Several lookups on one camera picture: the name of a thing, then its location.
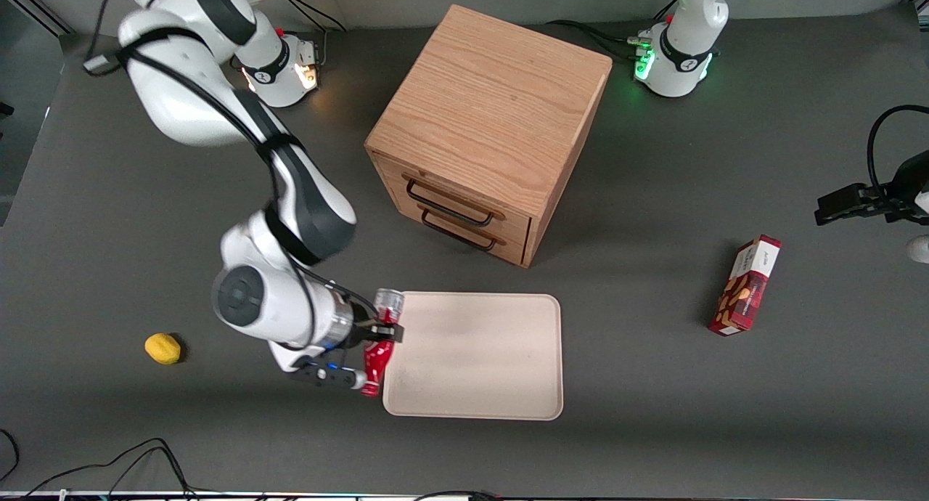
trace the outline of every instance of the cable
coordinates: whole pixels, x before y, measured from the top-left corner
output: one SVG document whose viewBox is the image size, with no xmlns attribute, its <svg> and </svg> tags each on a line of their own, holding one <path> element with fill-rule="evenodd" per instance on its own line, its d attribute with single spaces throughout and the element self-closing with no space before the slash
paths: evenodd
<svg viewBox="0 0 929 501">
<path fill-rule="evenodd" d="M 140 444 L 137 444 L 136 446 L 134 446 L 134 447 L 132 447 L 132 448 L 129 448 L 128 450 L 125 450 L 125 451 L 120 452 L 120 454 L 117 455 L 117 457 L 114 457 L 111 461 L 109 461 L 109 462 L 107 462 L 107 463 L 103 463 L 103 464 L 95 463 L 95 464 L 92 464 L 92 465 L 83 465 L 83 467 L 71 468 L 71 469 L 69 469 L 68 471 L 64 471 L 64 472 L 60 472 L 60 473 L 58 473 L 58 474 L 55 474 L 55 475 L 53 475 L 52 477 L 47 478 L 46 480 L 40 482 L 40 484 L 37 484 L 35 487 L 32 488 L 32 490 L 30 490 L 29 492 L 26 492 L 26 495 L 23 495 L 23 497 L 20 497 L 20 499 L 29 497 L 30 495 L 34 494 L 34 492 L 36 492 L 36 491 L 39 490 L 40 488 L 46 486 L 47 484 L 50 484 L 50 482 L 53 482 L 53 481 L 57 480 L 57 478 L 63 478 L 64 476 L 69 476 L 70 474 L 74 474 L 75 472 L 87 471 L 87 469 L 90 469 L 90 468 L 107 468 L 107 467 L 112 467 L 112 465 L 114 465 L 116 462 L 118 462 L 120 459 L 122 459 L 122 458 L 125 457 L 126 455 L 130 454 L 130 452 L 133 452 L 133 451 L 135 451 L 135 450 L 139 450 L 139 448 L 142 448 L 143 446 L 145 446 L 145 445 L 147 445 L 147 444 L 150 444 L 150 442 L 153 442 L 153 441 L 158 442 L 159 445 L 156 446 L 156 447 L 154 447 L 154 448 L 152 448 L 152 449 L 149 449 L 149 450 L 146 451 L 146 452 L 143 452 L 143 454 L 140 455 L 140 457 L 136 458 L 136 460 L 132 462 L 132 465 L 130 465 L 130 467 L 126 469 L 126 472 L 123 472 L 123 475 L 120 475 L 120 480 L 122 480 L 122 478 L 125 477 L 125 475 L 126 475 L 126 474 L 128 473 L 128 471 L 129 471 L 129 469 L 131 469 L 134 465 L 136 465 L 136 463 L 139 462 L 140 459 L 142 459 L 144 455 L 148 455 L 148 454 L 150 454 L 151 452 L 154 452 L 155 450 L 160 450 L 160 451 L 163 452 L 163 454 L 165 454 L 165 457 L 167 457 L 168 462 L 169 462 L 169 464 L 171 465 L 173 474 L 175 474 L 175 476 L 176 476 L 176 478 L 177 478 L 177 481 L 178 481 L 178 482 L 180 483 L 180 485 L 181 485 L 181 488 L 184 489 L 184 494 L 192 494 L 193 497 L 199 499 L 199 497 L 197 497 L 197 495 L 196 495 L 196 492 L 193 492 L 192 489 L 189 488 L 189 484 L 188 484 L 187 480 L 185 480 L 185 478 L 184 478 L 184 472 L 181 470 L 180 464 L 179 464 L 179 462 L 177 462 L 177 458 L 175 457 L 175 455 L 174 455 L 173 452 L 171 451 L 171 447 L 168 446 L 167 441 L 165 441 L 165 439 L 162 439 L 162 438 L 150 438 L 150 439 L 145 439 L 145 441 L 140 442 Z"/>
<path fill-rule="evenodd" d="M 880 125 L 885 123 L 887 118 L 890 118 L 891 115 L 897 112 L 902 112 L 902 111 L 913 111 L 913 112 L 922 112 L 922 114 L 929 114 L 929 107 L 917 106 L 917 105 L 912 105 L 912 104 L 892 107 L 892 108 L 889 108 L 889 110 L 886 110 L 885 112 L 883 112 L 883 114 L 880 115 L 880 117 L 878 117 L 876 121 L 874 121 L 874 125 L 872 125 L 872 130 L 870 130 L 870 133 L 868 134 L 868 177 L 870 178 L 870 182 L 872 183 L 872 186 L 874 186 L 874 190 L 877 191 L 877 195 L 880 199 L 880 202 L 885 204 L 885 206 L 888 209 L 891 209 L 891 213 L 894 216 L 896 216 L 897 219 L 905 219 L 908 221 L 912 221 L 913 223 L 918 223 L 920 225 L 929 225 L 929 220 L 915 219 L 912 216 L 906 216 L 905 213 L 900 211 L 899 207 L 897 207 L 895 204 L 892 203 L 892 201 L 890 200 L 890 197 L 887 196 L 887 192 L 885 191 L 885 189 L 883 189 L 883 186 L 878 181 L 877 171 L 874 169 L 874 142 L 877 139 L 877 133 L 880 130 Z"/>
<path fill-rule="evenodd" d="M 606 34 L 605 32 L 600 31 L 597 28 L 593 28 L 587 24 L 581 24 L 581 22 L 575 22 L 574 20 L 552 20 L 551 22 L 548 22 L 547 25 L 566 25 L 569 28 L 581 29 L 581 31 L 583 31 L 584 34 L 586 34 L 592 41 L 594 41 L 594 44 L 596 44 L 600 49 L 603 49 L 608 54 L 610 54 L 611 57 L 621 58 L 623 60 L 629 59 L 629 57 L 627 57 L 626 55 L 620 54 L 620 52 L 617 52 L 614 49 L 611 49 L 607 45 L 607 42 L 606 42 L 606 41 L 611 41 L 611 42 L 616 42 L 617 44 L 626 44 L 626 40 L 624 38 L 615 37 L 613 35 Z"/>
<path fill-rule="evenodd" d="M 152 58 L 146 57 L 146 55 L 143 55 L 137 50 L 131 52 L 130 58 L 140 61 L 145 65 L 149 65 L 149 67 L 154 68 L 154 70 L 158 70 L 160 73 L 165 74 L 165 76 L 172 78 L 172 80 L 176 81 L 178 84 L 181 84 L 181 86 L 186 87 L 193 94 L 196 94 L 197 97 L 203 100 L 203 102 L 205 102 L 208 106 L 212 107 L 216 112 L 222 115 L 223 118 L 225 118 L 233 127 L 236 128 L 237 131 L 242 134 L 243 137 L 245 137 L 246 140 L 249 141 L 249 144 L 251 144 L 252 147 L 257 150 L 261 146 L 261 140 L 259 140 L 258 137 L 252 133 L 251 129 L 249 129 L 248 126 L 242 122 L 242 120 L 233 114 L 232 111 L 229 111 L 228 108 L 222 105 L 221 102 L 216 100 L 212 94 L 207 93 L 203 87 L 200 87 L 200 85 L 190 81 L 190 78 L 187 78 L 179 72 L 172 70 L 172 68 L 167 67 L 165 64 L 152 60 Z M 264 160 L 266 166 L 268 166 L 269 174 L 271 177 L 271 209 L 274 212 L 277 212 L 278 201 L 281 200 L 281 190 L 278 186 L 278 178 L 275 174 L 273 159 L 271 159 L 270 156 L 262 156 L 262 160 Z M 288 250 L 285 249 L 283 245 L 281 245 L 281 243 L 278 243 L 278 246 L 281 247 L 281 252 L 283 255 L 285 255 L 285 258 L 287 258 L 287 262 L 291 266 L 291 270 L 293 270 L 293 274 L 295 274 L 296 279 L 298 279 L 300 288 L 303 290 L 304 296 L 306 297 L 306 305 L 309 307 L 309 313 L 311 313 L 311 321 L 309 322 L 309 343 L 312 343 L 313 338 L 316 336 L 316 308 L 313 305 L 313 298 L 309 293 L 309 289 L 306 287 L 306 281 L 300 277 L 300 272 L 308 272 L 308 269 L 305 269 L 304 266 L 299 265 L 299 263 L 293 259 L 293 256 L 291 256 L 291 253 L 289 253 Z"/>
<path fill-rule="evenodd" d="M 13 466 L 10 467 L 9 471 L 7 471 L 3 476 L 0 476 L 0 482 L 3 482 L 6 480 L 6 478 L 9 478 L 9 475 L 13 474 L 13 471 L 16 470 L 16 467 L 19 467 L 20 465 L 20 445 L 16 444 L 16 439 L 13 438 L 13 434 L 4 431 L 3 428 L 0 428 L 0 434 L 6 436 L 6 438 L 9 439 L 9 445 L 13 447 Z"/>
<path fill-rule="evenodd" d="M 103 25 L 103 14 L 106 12 L 107 4 L 109 3 L 110 0 L 103 0 L 103 2 L 100 2 L 100 10 L 97 12 L 97 24 L 94 25 L 94 35 L 90 37 L 90 47 L 87 47 L 87 54 L 83 56 L 84 62 L 92 58 L 96 51 L 97 40 L 100 38 L 100 27 Z"/>
<path fill-rule="evenodd" d="M 164 454 L 165 457 L 168 458 L 168 461 L 169 461 L 169 462 L 171 462 L 171 458 L 168 457 L 167 452 L 165 452 L 165 449 L 163 449 L 162 447 L 156 446 L 155 448 L 149 448 L 149 450 L 147 450 L 147 451 L 143 452 L 141 455 L 139 455 L 139 457 L 137 457 L 137 458 L 129 465 L 129 467 L 128 467 L 125 471 L 123 471 L 122 474 L 119 475 L 118 478 L 116 478 L 116 481 L 113 482 L 113 485 L 110 487 L 110 490 L 107 491 L 107 495 L 106 495 L 107 500 L 110 500 L 110 497 L 112 496 L 113 491 L 116 490 L 116 486 L 119 485 L 120 481 L 122 481 L 123 478 L 126 477 L 126 474 L 129 474 L 129 471 L 132 471 L 132 469 L 135 468 L 137 464 L 139 464 L 139 461 L 142 461 L 142 459 L 143 459 L 144 457 L 146 457 L 147 455 L 151 455 L 151 454 L 153 454 L 153 452 L 159 452 L 159 451 L 162 452 L 162 454 Z M 182 489 L 184 489 L 184 494 L 186 494 L 186 493 L 187 493 L 187 485 L 184 484 L 184 482 L 181 480 L 180 477 L 177 478 L 177 481 L 180 482 L 180 487 L 181 487 Z"/>
<path fill-rule="evenodd" d="M 306 6 L 306 8 L 308 8 L 308 9 L 311 10 L 312 12 L 315 12 L 316 14 L 321 15 L 321 17 L 326 17 L 326 18 L 330 19 L 333 23 L 335 23 L 336 25 L 338 25 L 339 29 L 342 29 L 342 31 L 348 31 L 348 29 L 346 29 L 345 26 L 342 25 L 342 22 L 339 22 L 339 21 L 336 20 L 335 18 L 332 18 L 332 17 L 330 17 L 329 15 L 326 15 L 325 12 L 319 11 L 319 9 L 313 7 L 313 6 L 310 5 L 310 4 L 307 4 L 305 1 L 302 1 L 302 0 L 296 0 L 296 1 L 298 1 L 298 2 L 300 2 L 300 4 Z"/>
<path fill-rule="evenodd" d="M 293 5 L 293 7 L 296 8 L 296 10 L 301 12 L 301 14 L 304 15 L 304 17 L 309 18 L 309 21 L 311 21 L 313 25 L 319 28 L 319 30 L 322 31 L 323 34 L 327 32 L 327 29 L 323 28 L 322 25 L 316 21 L 316 18 L 311 17 L 308 12 L 304 11 L 303 9 L 300 9 L 300 6 L 297 5 L 295 1 L 293 0 L 286 0 L 286 1 L 288 1 L 291 5 Z"/>
<path fill-rule="evenodd" d="M 312 279 L 315 279 L 317 282 L 322 283 L 326 287 L 331 287 L 332 289 L 338 290 L 338 292 L 342 293 L 343 295 L 352 296 L 353 298 L 358 300 L 359 305 L 364 306 L 365 309 L 368 309 L 368 312 L 371 312 L 372 315 L 376 316 L 377 311 L 375 309 L 375 306 L 372 305 L 372 303 L 369 302 L 369 300 L 366 297 L 359 295 L 359 293 L 354 292 L 354 290 L 349 290 L 343 287 L 342 285 L 339 285 L 338 283 L 334 282 L 334 280 L 326 280 L 325 278 L 323 278 L 323 276 L 319 276 L 319 274 L 312 272 L 312 270 L 307 269 L 305 266 L 300 266 L 300 272 L 306 274 L 306 276 L 309 276 Z"/>
<path fill-rule="evenodd" d="M 668 2 L 668 5 L 665 5 L 664 8 L 662 8 L 659 12 L 656 12 L 654 17 L 651 17 L 651 19 L 660 20 L 662 17 L 664 17 L 664 14 L 666 14 L 667 11 L 670 10 L 670 8 L 674 7 L 675 4 L 677 4 L 677 0 Z"/>
<path fill-rule="evenodd" d="M 97 24 L 96 24 L 96 27 L 94 28 L 94 35 L 91 38 L 91 44 L 90 44 L 90 47 L 87 49 L 87 54 L 84 57 L 84 62 L 86 62 L 91 57 L 93 57 L 93 53 L 95 52 L 95 49 L 96 49 L 97 39 L 99 38 L 100 26 L 102 25 L 102 21 L 103 21 L 103 14 L 106 11 L 107 4 L 109 4 L 109 1 L 110 0 L 103 0 L 103 2 L 100 4 L 99 12 L 97 13 Z M 335 22 L 335 24 L 338 25 L 338 27 L 341 28 L 342 31 L 346 30 L 345 26 L 342 25 L 342 23 L 336 20 L 335 18 L 332 18 L 329 15 L 326 15 L 325 12 L 319 11 L 319 9 L 316 9 L 312 5 L 309 5 L 302 0 L 288 0 L 288 1 L 290 4 L 293 5 L 293 7 L 298 9 L 298 11 L 302 12 L 307 18 L 311 19 L 311 21 L 313 21 L 313 23 L 316 24 L 316 26 L 322 30 L 323 32 L 323 44 L 322 44 L 323 55 L 322 55 L 321 61 L 319 61 L 319 64 L 323 65 L 325 63 L 326 54 L 327 54 L 326 33 L 328 31 L 326 30 L 325 27 L 322 27 L 322 25 L 316 22 L 315 19 L 313 19 L 313 17 L 311 17 L 309 14 L 306 14 L 306 12 L 300 9 L 300 7 L 296 5 L 295 2 L 293 1 L 297 1 L 299 2 L 299 4 L 306 5 L 306 7 L 308 7 L 312 11 L 318 12 L 320 15 L 323 15 L 323 17 L 329 18 L 331 21 Z M 258 137 L 255 136 L 255 134 L 252 133 L 252 131 L 248 128 L 248 126 L 245 125 L 245 123 L 243 123 L 235 114 L 233 114 L 232 111 L 228 110 L 228 108 L 226 108 L 221 102 L 216 100 L 216 98 L 213 97 L 212 94 L 209 94 L 208 91 L 206 91 L 203 87 L 200 87 L 200 85 L 196 84 L 193 81 L 190 81 L 189 78 L 173 70 L 173 68 L 167 67 L 167 65 L 165 64 L 162 64 L 156 60 L 152 60 L 152 58 L 146 57 L 146 55 L 143 55 L 141 52 L 137 50 L 133 50 L 132 52 L 130 52 L 129 59 L 134 59 L 136 61 L 142 62 L 142 64 L 149 65 L 149 67 L 153 68 L 153 70 L 158 70 L 160 73 L 165 74 L 165 76 L 172 78 L 172 80 L 176 81 L 178 84 L 180 84 L 181 86 L 191 91 L 193 94 L 196 95 L 196 97 L 199 97 L 203 102 L 205 102 L 208 106 L 212 107 L 223 118 L 225 118 L 229 122 L 229 124 L 235 127 L 235 129 L 247 141 L 249 141 L 249 144 L 251 144 L 252 147 L 259 148 L 261 146 L 261 141 L 258 139 Z M 128 65 L 128 59 L 126 59 L 126 64 L 123 64 L 124 67 L 126 65 Z M 107 74 L 112 74 L 113 72 L 118 70 L 118 68 L 119 67 L 112 68 L 112 70 L 106 70 L 100 73 L 93 73 L 91 71 L 87 71 L 87 74 L 89 74 L 90 76 L 96 76 L 96 77 L 106 76 Z M 278 205 L 279 199 L 281 199 L 281 192 L 279 192 L 278 180 L 275 174 L 273 160 L 270 157 L 267 157 L 267 158 L 262 157 L 262 160 L 264 160 L 266 166 L 268 166 L 268 170 L 269 170 L 270 177 L 271 177 L 271 188 L 272 188 L 271 209 L 277 212 L 278 210 L 277 205 Z M 311 318 L 315 318 L 316 310 L 313 306 L 313 300 L 312 300 L 311 294 L 309 293 L 309 289 L 308 287 L 306 287 L 306 281 L 300 277 L 301 272 L 305 273 L 308 276 L 311 276 L 311 278 L 318 280 L 318 282 L 321 282 L 324 285 L 327 285 L 336 290 L 339 290 L 339 292 L 344 293 L 344 295 L 354 297 L 356 300 L 358 300 L 359 303 L 361 303 L 362 306 L 365 306 L 366 308 L 368 308 L 369 312 L 371 312 L 372 315 L 376 314 L 374 305 L 372 305 L 368 299 L 365 299 L 364 296 L 361 296 L 358 293 L 353 292 L 352 290 L 346 289 L 345 287 L 342 287 L 341 285 L 336 284 L 335 282 L 330 282 L 329 280 L 323 279 L 321 276 L 316 275 L 311 270 L 307 269 L 304 266 L 301 266 L 298 262 L 296 262 L 296 260 L 293 259 L 293 256 L 291 256 L 291 253 L 289 253 L 288 250 L 285 249 L 285 247 L 283 247 L 283 245 L 279 245 L 279 247 L 281 247 L 281 251 L 283 252 L 283 255 L 285 255 L 285 257 L 287 258 L 287 262 L 291 266 L 293 273 L 295 273 L 296 279 L 298 279 L 298 282 L 300 283 L 300 287 L 303 290 L 304 296 L 306 297 L 306 303 L 308 303 L 309 310 L 311 310 Z M 309 336 L 309 343 L 312 343 L 313 338 L 316 335 L 315 327 L 316 327 L 315 320 L 311 320 L 311 335 Z"/>
<path fill-rule="evenodd" d="M 424 501 L 431 497 L 439 497 L 439 495 L 467 495 L 469 498 L 474 497 L 474 500 L 470 501 L 497 501 L 498 497 L 490 492 L 479 492 L 477 490 L 443 490 L 440 492 L 431 492 L 430 494 L 420 495 L 420 497 L 415 498 L 414 501 Z"/>
</svg>

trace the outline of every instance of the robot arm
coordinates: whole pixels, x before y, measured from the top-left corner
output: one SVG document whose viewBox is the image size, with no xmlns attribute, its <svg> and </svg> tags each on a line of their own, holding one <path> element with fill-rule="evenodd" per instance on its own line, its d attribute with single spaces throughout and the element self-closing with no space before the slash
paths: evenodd
<svg viewBox="0 0 929 501">
<path fill-rule="evenodd" d="M 663 97 L 683 97 L 706 77 L 711 48 L 729 21 L 725 0 L 677 1 L 673 21 L 639 34 L 659 45 L 643 55 L 634 77 Z"/>
<path fill-rule="evenodd" d="M 868 134 L 866 157 L 868 177 L 872 184 L 850 184 L 821 197 L 819 209 L 816 210 L 817 225 L 827 225 L 853 216 L 880 214 L 885 214 L 887 223 L 906 220 L 929 225 L 929 150 L 904 161 L 893 179 L 887 183 L 880 183 L 874 167 L 874 144 L 880 127 L 887 118 L 899 112 L 929 114 L 929 107 L 910 104 L 883 111 Z"/>
<path fill-rule="evenodd" d="M 312 42 L 279 35 L 251 4 L 263 0 L 135 0 L 146 9 L 170 12 L 203 39 L 216 62 L 235 54 L 249 87 L 270 107 L 295 104 L 316 88 Z"/>
<path fill-rule="evenodd" d="M 260 14 L 253 18 L 258 29 L 262 19 Z M 381 305 L 372 306 L 309 271 L 348 246 L 355 213 L 298 138 L 262 102 L 260 92 L 236 90 L 226 81 L 216 64 L 225 57 L 219 50 L 226 42 L 220 38 L 211 45 L 203 31 L 175 12 L 132 12 L 120 24 L 122 50 L 116 57 L 166 136 L 195 147 L 244 139 L 269 166 L 274 197 L 223 236 L 224 266 L 213 286 L 216 315 L 233 329 L 268 341 L 279 367 L 291 376 L 346 388 L 363 386 L 364 393 L 376 395 L 392 342 L 401 335 L 396 325 L 401 295 L 379 290 L 375 303 Z M 276 34 L 274 38 L 282 41 Z M 232 51 L 245 55 L 243 49 L 258 48 L 256 39 L 262 45 L 268 41 L 255 32 L 244 47 Z M 86 68 L 95 61 L 99 59 L 88 61 Z M 365 340 L 369 351 L 386 354 L 366 357 L 367 375 L 316 360 Z"/>
</svg>

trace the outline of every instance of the red box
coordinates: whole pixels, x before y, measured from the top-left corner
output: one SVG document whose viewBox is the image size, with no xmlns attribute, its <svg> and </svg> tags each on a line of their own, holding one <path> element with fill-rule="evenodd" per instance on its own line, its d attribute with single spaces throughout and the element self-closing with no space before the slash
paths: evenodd
<svg viewBox="0 0 929 501">
<path fill-rule="evenodd" d="M 711 331 L 734 335 L 752 328 L 779 252 L 780 241 L 769 236 L 760 236 L 740 247 L 726 290 L 716 305 Z"/>
</svg>

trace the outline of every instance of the gray table surface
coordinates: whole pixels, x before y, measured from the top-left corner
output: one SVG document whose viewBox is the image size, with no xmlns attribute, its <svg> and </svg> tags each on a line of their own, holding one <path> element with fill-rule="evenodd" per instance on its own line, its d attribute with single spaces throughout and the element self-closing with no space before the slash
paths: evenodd
<svg viewBox="0 0 929 501">
<path fill-rule="evenodd" d="M 912 9 L 734 21 L 684 99 L 618 63 L 529 270 L 399 216 L 362 148 L 429 34 L 332 35 L 322 90 L 279 111 L 359 215 L 354 244 L 319 271 L 368 294 L 557 296 L 564 414 L 393 417 L 285 378 L 209 301 L 219 237 L 268 197 L 264 167 L 246 146 L 173 143 L 125 75 L 86 77 L 70 50 L 0 233 L 0 427 L 22 447 L 4 488 L 162 436 L 193 484 L 217 489 L 929 497 L 929 267 L 903 250 L 923 231 L 813 220 L 817 197 L 866 179 L 874 118 L 929 102 Z M 882 176 L 927 138 L 919 115 L 889 121 Z M 735 249 L 762 233 L 784 246 L 756 328 L 718 338 L 705 325 Z M 189 362 L 150 361 L 155 332 L 182 333 Z M 175 488 L 156 462 L 128 480 Z"/>
</svg>

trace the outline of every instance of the wooden box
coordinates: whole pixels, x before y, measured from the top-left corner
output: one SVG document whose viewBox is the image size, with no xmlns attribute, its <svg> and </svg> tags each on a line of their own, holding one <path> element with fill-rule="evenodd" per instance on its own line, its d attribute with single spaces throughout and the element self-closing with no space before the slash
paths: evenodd
<svg viewBox="0 0 929 501">
<path fill-rule="evenodd" d="M 528 267 L 612 66 L 452 5 L 365 148 L 399 212 Z"/>
</svg>

